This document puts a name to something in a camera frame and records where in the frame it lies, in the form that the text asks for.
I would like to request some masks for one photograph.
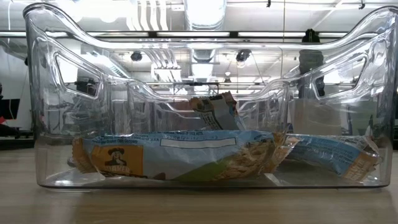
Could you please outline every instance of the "transparent container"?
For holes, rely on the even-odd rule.
[[[337,41],[296,44],[268,42],[262,32],[115,32],[94,38],[59,8],[30,5],[24,17],[37,183],[61,189],[386,186],[397,92],[397,13],[396,7],[383,7]],[[212,58],[195,59],[197,50]],[[246,61],[234,59],[248,50]],[[134,53],[142,59],[131,61]],[[274,62],[262,68],[268,58]],[[259,74],[248,75],[253,71]],[[224,72],[221,79],[214,75]],[[373,150],[361,152],[376,160],[363,164],[354,158],[350,164],[344,157],[353,155],[340,144],[327,151],[295,145],[272,172],[183,182],[82,173],[71,159],[74,139],[211,131],[188,101],[228,91],[244,131],[288,133],[307,146],[323,138],[351,138],[357,145],[355,137],[368,136]],[[353,180],[335,165],[339,162],[371,169]]]

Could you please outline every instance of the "white wall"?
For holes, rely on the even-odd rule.
[[[7,120],[6,125],[20,130],[30,130],[32,117],[28,67],[23,60],[7,54],[4,47],[0,47],[0,82],[4,100],[21,99],[17,119]]]

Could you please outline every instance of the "wooden table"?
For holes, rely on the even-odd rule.
[[[97,190],[35,182],[34,150],[0,151],[0,223],[398,223],[398,152],[384,189]]]

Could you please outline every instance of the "granola bar wrapper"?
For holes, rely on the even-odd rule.
[[[212,130],[245,130],[231,92],[194,97],[190,100],[190,104],[196,114]]]
[[[275,172],[279,164],[283,162],[285,158],[292,152],[295,145],[301,141],[293,136],[284,136],[284,133],[276,133],[275,135],[279,136],[279,138],[275,139],[280,139],[280,142],[276,143],[277,147],[273,155],[265,163],[262,170],[263,173]]]
[[[262,173],[278,135],[262,131],[172,131],[75,139],[81,172],[106,177],[217,181]]]
[[[287,136],[300,141],[286,159],[328,169],[342,178],[362,181],[379,162],[377,146],[366,136]]]

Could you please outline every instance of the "ductwork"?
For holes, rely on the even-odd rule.
[[[160,0],[160,26],[162,27],[162,30],[168,30],[169,28],[167,27],[167,17],[166,17],[166,0]]]
[[[167,68],[172,68],[173,67],[173,61],[172,58],[169,54],[170,50],[163,50],[163,53],[167,59]]]
[[[154,50],[155,56],[161,62],[162,68],[167,68],[166,60],[163,58],[162,52],[160,50]]]
[[[142,30],[138,20],[138,1],[130,0],[132,16],[126,18],[130,30]]]
[[[153,50],[145,50],[144,52],[155,64],[155,68],[162,68],[162,62],[159,60],[158,56],[156,56],[156,53]]]
[[[147,22],[147,0],[139,0],[141,5],[141,26],[144,30],[150,30]]]
[[[226,0],[184,0],[184,6],[185,23],[188,30],[222,29]],[[213,65],[210,62],[214,61],[215,53],[213,49],[192,50],[191,60],[193,65],[191,70],[194,77],[205,78],[211,76]]]
[[[170,59],[172,60],[173,63],[173,68],[180,68],[179,65],[177,64],[177,59],[175,58],[174,53],[171,50],[167,50],[170,55]]]
[[[159,26],[157,25],[157,13],[156,13],[156,0],[149,0],[150,4],[150,26],[152,26],[152,29],[157,31],[159,30]]]

